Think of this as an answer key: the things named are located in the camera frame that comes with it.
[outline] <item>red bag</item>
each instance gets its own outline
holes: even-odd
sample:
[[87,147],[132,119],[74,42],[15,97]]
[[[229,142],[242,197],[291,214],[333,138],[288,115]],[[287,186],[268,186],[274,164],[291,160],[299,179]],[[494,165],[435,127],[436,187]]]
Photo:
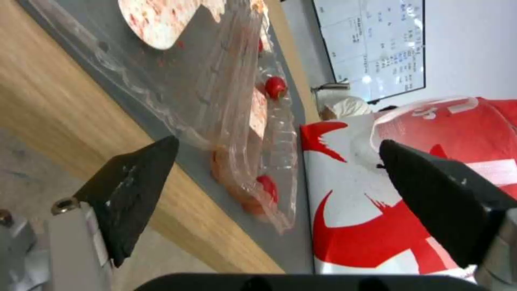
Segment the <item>red bag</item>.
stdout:
[[517,101],[427,101],[301,128],[319,273],[459,269],[401,200],[378,156],[383,139],[466,163],[517,198]]

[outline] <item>transparent plastic bag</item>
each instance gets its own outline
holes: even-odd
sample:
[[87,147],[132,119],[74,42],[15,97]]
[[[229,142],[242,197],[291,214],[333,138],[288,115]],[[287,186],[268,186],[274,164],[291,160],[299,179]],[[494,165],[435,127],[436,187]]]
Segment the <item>transparent plastic bag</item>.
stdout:
[[[250,8],[249,1],[228,2],[220,22],[206,9],[199,9],[166,51],[138,40],[116,2],[76,4],[83,6],[82,19],[54,0],[31,0],[31,4],[83,59],[151,111],[174,135],[203,149],[222,142],[222,129],[207,125],[221,125],[222,119],[231,118],[228,112],[236,112],[227,98],[240,86],[235,68],[253,66],[256,60],[256,52],[245,50],[244,32],[260,27],[262,15]],[[119,17],[116,24],[120,22],[120,27],[113,21],[102,23],[110,17]]]
[[[250,130],[254,87],[263,89],[271,76],[285,80],[267,34],[263,3],[228,1],[217,21],[201,6],[175,45],[160,51],[133,33],[116,1],[63,6],[56,0],[29,1],[76,54],[172,134],[215,151],[214,177],[239,202],[249,202],[247,211],[272,222],[280,233],[293,227],[297,154],[289,94],[268,99],[263,136]],[[275,185],[274,203],[264,181],[257,181],[260,176]]]

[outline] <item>red cherry tomato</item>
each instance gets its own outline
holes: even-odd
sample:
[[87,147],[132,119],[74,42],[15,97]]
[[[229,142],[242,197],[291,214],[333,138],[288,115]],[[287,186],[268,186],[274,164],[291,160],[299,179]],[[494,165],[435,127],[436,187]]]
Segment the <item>red cherry tomato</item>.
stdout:
[[278,100],[285,96],[287,92],[287,86],[285,85],[284,79],[273,76],[266,81],[266,93],[269,95],[269,98]]
[[268,175],[262,175],[258,176],[256,180],[258,183],[262,184],[262,188],[269,194],[273,202],[278,203],[277,185],[273,179]]

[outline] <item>floor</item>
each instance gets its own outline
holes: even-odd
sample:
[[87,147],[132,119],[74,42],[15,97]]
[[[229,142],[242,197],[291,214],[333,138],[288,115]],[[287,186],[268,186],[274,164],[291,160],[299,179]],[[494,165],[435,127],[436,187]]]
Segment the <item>floor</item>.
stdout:
[[[0,128],[0,208],[29,218],[37,234],[43,233],[53,202],[73,195],[82,184]],[[131,258],[114,270],[112,290],[133,290],[150,279],[178,272],[213,270],[148,227]]]

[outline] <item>red graphic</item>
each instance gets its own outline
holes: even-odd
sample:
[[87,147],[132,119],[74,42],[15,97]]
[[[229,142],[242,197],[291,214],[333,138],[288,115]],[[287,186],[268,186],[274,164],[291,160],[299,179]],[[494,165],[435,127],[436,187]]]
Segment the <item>red graphic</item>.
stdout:
[[304,151],[315,151],[346,163],[345,159],[322,143],[322,135],[336,129],[346,128],[348,124],[339,121],[318,122],[301,127],[301,147]]
[[437,157],[447,158],[444,148],[440,144],[433,145],[429,153]]
[[342,266],[375,268],[410,249],[420,274],[447,269],[427,243],[429,233],[403,201],[388,206],[368,197],[382,215],[362,224],[330,228],[323,212],[331,193],[332,190],[314,216],[314,255],[318,259]]

